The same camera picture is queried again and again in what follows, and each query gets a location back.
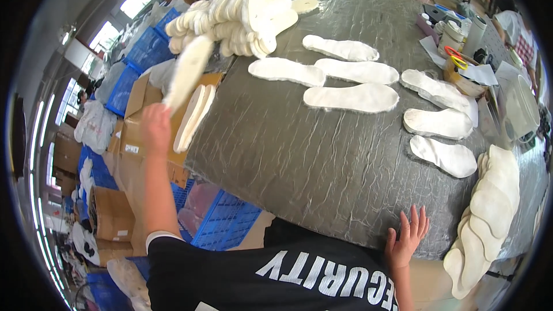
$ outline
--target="worker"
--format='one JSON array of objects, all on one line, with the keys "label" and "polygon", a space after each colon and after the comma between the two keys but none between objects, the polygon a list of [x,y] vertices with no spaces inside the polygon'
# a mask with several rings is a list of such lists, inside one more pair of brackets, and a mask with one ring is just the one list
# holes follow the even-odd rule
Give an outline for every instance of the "worker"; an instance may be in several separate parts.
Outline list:
[{"label": "worker", "polygon": [[278,219],[266,228],[262,249],[207,251],[184,242],[167,173],[169,113],[164,104],[150,105],[141,124],[153,311],[414,310],[409,261],[430,225],[424,207],[420,215],[411,207],[411,223],[401,212],[399,240],[390,228],[384,255],[304,229],[279,235],[283,223],[297,226]]},{"label": "worker", "polygon": [[528,71],[532,89],[537,98],[539,96],[536,82],[537,43],[528,21],[520,13],[507,10],[494,15],[492,22],[501,41],[508,48],[514,48],[522,59],[522,65]]}]

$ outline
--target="felt insole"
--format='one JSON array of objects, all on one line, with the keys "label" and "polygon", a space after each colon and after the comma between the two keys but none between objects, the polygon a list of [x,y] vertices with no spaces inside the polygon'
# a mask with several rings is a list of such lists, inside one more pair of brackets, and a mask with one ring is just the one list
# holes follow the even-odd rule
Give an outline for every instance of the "felt insole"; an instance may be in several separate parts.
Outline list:
[{"label": "felt insole", "polygon": [[360,84],[347,88],[309,88],[304,102],[312,107],[346,109],[366,113],[389,111],[397,105],[394,89],[382,84]]}]

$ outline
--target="fluorescent light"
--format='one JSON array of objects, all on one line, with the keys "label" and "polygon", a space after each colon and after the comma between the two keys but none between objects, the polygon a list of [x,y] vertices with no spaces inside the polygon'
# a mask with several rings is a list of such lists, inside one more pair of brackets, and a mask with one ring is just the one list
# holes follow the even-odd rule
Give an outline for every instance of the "fluorescent light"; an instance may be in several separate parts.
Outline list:
[{"label": "fluorescent light", "polygon": [[42,235],[46,237],[46,229],[44,228],[44,216],[42,216],[42,199],[38,197],[38,215],[40,218],[40,227],[42,227]]},{"label": "fluorescent light", "polygon": [[61,294],[61,289],[58,286],[58,281],[56,281],[56,278],[54,277],[54,274],[52,274],[52,272],[50,272],[50,277],[52,278],[52,281],[54,281],[54,284],[56,285],[56,288],[58,289],[59,293]]},{"label": "fluorescent light", "polygon": [[50,251],[50,245],[48,245],[48,239],[44,237],[44,242],[46,244],[46,250],[48,251],[48,257],[50,257],[50,263],[52,263],[52,268],[54,268],[56,265],[54,264],[54,258],[52,257],[52,252]]},{"label": "fluorescent light", "polygon": [[50,270],[50,262],[48,262],[48,259],[46,258],[46,252],[44,251],[44,245],[42,245],[42,238],[40,237],[40,232],[37,231],[37,238],[38,243],[40,244],[40,249],[42,250],[42,255],[44,256],[44,262],[46,263],[46,266],[48,267],[48,270]]},{"label": "fluorescent light", "polygon": [[46,133],[46,124],[48,124],[48,117],[50,116],[50,110],[52,109],[52,103],[54,103],[55,95],[50,96],[50,101],[48,101],[48,107],[46,108],[46,113],[44,114],[44,123],[42,124],[42,133],[40,134],[40,147],[44,144],[44,134]]},{"label": "fluorescent light", "polygon": [[44,101],[41,101],[40,104],[38,105],[38,114],[37,114],[37,119],[35,120],[35,127],[33,129],[33,140],[31,141],[31,161],[29,163],[30,167],[29,169],[30,170],[33,170],[34,169],[34,154],[35,154],[35,145],[37,144],[37,132],[38,132],[38,124],[40,122],[40,115],[42,114],[42,108],[44,107]]},{"label": "fluorescent light", "polygon": [[29,194],[31,195],[31,210],[33,211],[33,220],[35,222],[35,229],[38,229],[37,222],[37,209],[34,205],[34,177],[33,174],[29,174]]}]

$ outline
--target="window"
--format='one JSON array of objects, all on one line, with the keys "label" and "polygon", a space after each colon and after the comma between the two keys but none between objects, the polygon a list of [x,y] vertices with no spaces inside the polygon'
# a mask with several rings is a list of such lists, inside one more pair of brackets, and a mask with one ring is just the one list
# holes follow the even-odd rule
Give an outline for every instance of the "window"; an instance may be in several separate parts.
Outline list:
[{"label": "window", "polygon": [[121,11],[133,19],[151,0],[125,0],[121,5]]},{"label": "window", "polygon": [[117,36],[119,36],[119,31],[115,29],[115,27],[111,25],[111,23],[106,22],[100,29],[100,31],[98,31],[98,34],[96,34],[96,36],[92,39],[89,47],[92,48],[96,53],[102,50],[109,51],[115,43]]},{"label": "window", "polygon": [[65,121],[67,112],[71,112],[75,115],[79,112],[79,105],[77,105],[77,93],[81,90],[84,90],[84,88],[78,85],[77,81],[72,78],[69,81],[64,97],[61,100],[60,109],[58,110],[58,115],[56,115],[56,125],[59,126],[62,121]]}]

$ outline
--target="plastic bag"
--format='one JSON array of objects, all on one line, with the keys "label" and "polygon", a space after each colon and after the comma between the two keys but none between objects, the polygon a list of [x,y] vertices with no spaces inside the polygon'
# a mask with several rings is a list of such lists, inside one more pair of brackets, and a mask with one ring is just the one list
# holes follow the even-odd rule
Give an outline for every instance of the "plastic bag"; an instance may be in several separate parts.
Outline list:
[{"label": "plastic bag", "polygon": [[122,62],[115,63],[111,66],[104,80],[102,80],[102,85],[94,92],[94,97],[97,101],[100,101],[103,105],[107,104],[117,81],[126,67],[127,66]]},{"label": "plastic bag", "polygon": [[146,280],[138,270],[136,264],[128,259],[110,259],[107,271],[117,287],[132,303],[135,311],[151,311],[150,296]]},{"label": "plastic bag", "polygon": [[164,86],[167,88],[171,79],[173,78],[173,72],[175,71],[175,60],[169,59],[157,65],[150,67],[148,70],[142,73],[141,77],[147,73],[150,74],[148,83],[155,86],[158,89],[162,89]]},{"label": "plastic bag", "polygon": [[77,252],[85,256],[91,263],[100,265],[98,246],[96,246],[96,239],[91,232],[85,231],[80,223],[75,222],[71,230],[71,238]]},{"label": "plastic bag", "polygon": [[[81,190],[86,192],[86,195],[90,195],[90,189],[95,185],[94,178],[90,176],[92,170],[92,160],[88,157],[85,159],[85,163],[82,164],[81,173],[79,173],[79,181],[81,182]],[[86,198],[86,205],[90,206],[90,197]]]},{"label": "plastic bag", "polygon": [[73,135],[77,142],[89,146],[96,154],[103,154],[115,129],[117,115],[104,108],[100,101],[85,102],[85,114],[77,124]]}]

